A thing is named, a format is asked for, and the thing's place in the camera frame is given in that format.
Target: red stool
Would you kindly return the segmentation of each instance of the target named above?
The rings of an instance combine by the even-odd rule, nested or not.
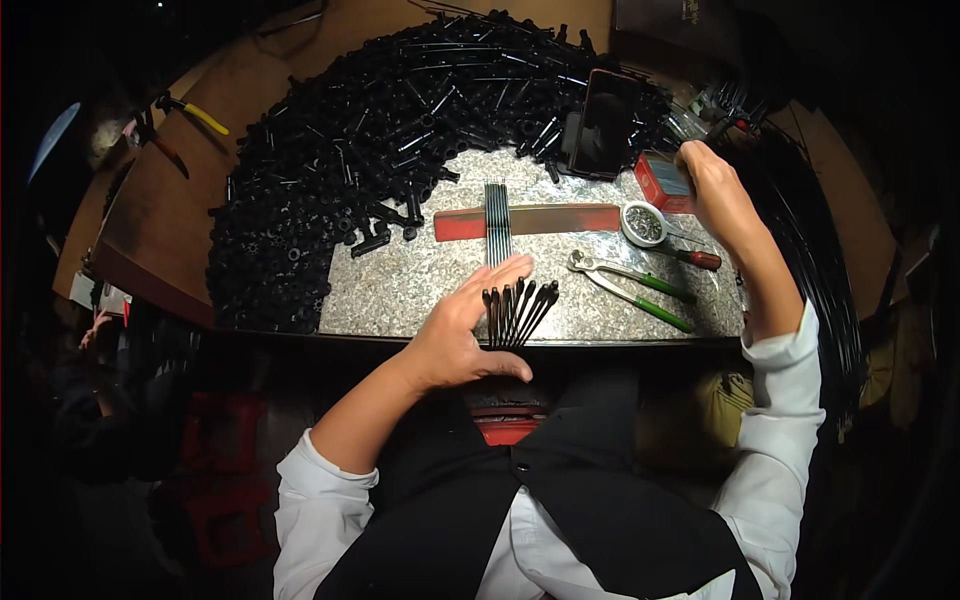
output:
[[[487,445],[513,445],[540,425],[546,411],[539,406],[494,406],[471,409],[470,415]]]
[[[211,568],[249,563],[273,551],[260,532],[257,508],[270,503],[262,478],[188,477],[164,482],[190,517],[200,562]]]
[[[267,412],[257,395],[214,395],[195,392],[187,409],[180,461],[195,472],[250,473],[257,469],[256,422]],[[204,431],[209,421],[230,419],[237,427],[237,449],[225,456]]]

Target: white shirt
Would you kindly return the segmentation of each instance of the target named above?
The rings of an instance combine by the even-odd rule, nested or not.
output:
[[[796,334],[749,347],[754,364],[754,408],[740,425],[743,451],[712,509],[724,518],[754,572],[764,598],[790,597],[807,469],[817,443],[820,408],[817,316],[808,301]],[[310,443],[309,429],[276,466],[280,508],[276,534],[280,556],[274,566],[276,600],[311,600],[327,573],[363,533],[373,514],[368,491],[376,469],[366,475],[339,470]],[[730,600],[735,571],[698,590],[673,598]],[[541,504],[521,487],[504,518],[484,571],[478,600],[627,598],[604,591],[592,571],[574,557]]]

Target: green-handled pliers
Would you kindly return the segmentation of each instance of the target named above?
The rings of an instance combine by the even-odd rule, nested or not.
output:
[[[627,292],[619,285],[616,285],[606,277],[597,273],[597,271],[609,271],[611,273],[617,273],[629,277],[630,279],[639,281],[647,287],[661,291],[667,296],[673,296],[682,302],[693,304],[697,301],[697,299],[688,291],[676,288],[666,281],[660,281],[652,275],[634,271],[633,269],[624,267],[623,265],[618,265],[615,262],[603,260],[602,258],[584,256],[584,254],[579,250],[573,251],[573,253],[570,255],[570,258],[566,261],[566,268],[570,271],[579,271],[583,273],[592,279],[594,283],[604,288],[608,292],[611,292],[612,294],[615,294],[628,302],[632,302],[635,306],[642,308],[658,319],[666,321],[667,323],[677,327],[683,333],[693,332],[693,327],[691,327],[689,323],[680,317],[664,310],[663,308],[660,308],[656,304],[653,304],[652,302],[641,298],[640,296],[637,296],[636,294]]]

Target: yellow-handled pliers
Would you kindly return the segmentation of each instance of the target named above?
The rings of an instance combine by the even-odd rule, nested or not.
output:
[[[187,112],[204,121],[218,133],[230,135],[230,131],[226,127],[218,123],[216,119],[208,115],[202,108],[198,107],[197,105],[192,105],[189,102],[172,98],[170,96],[169,89],[163,92],[160,97],[156,99],[154,106],[157,107],[157,109],[162,110],[164,114],[170,114],[170,110],[173,108],[176,108],[182,112]]]

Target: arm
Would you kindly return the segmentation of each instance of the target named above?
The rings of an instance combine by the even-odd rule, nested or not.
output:
[[[513,256],[474,273],[437,304],[410,344],[341,398],[276,466],[282,480],[274,598],[313,598],[363,533],[373,514],[369,491],[378,479],[377,454],[418,399],[488,374],[533,377],[521,358],[480,349],[472,333],[485,312],[481,291],[532,271],[529,256]]]
[[[801,300],[733,168],[701,142],[685,143],[678,162],[693,179],[697,217],[740,267],[751,296],[743,354],[754,364],[755,406],[744,413],[740,460],[712,508],[727,521],[764,598],[786,599],[807,470],[826,416],[819,406],[817,316]]]

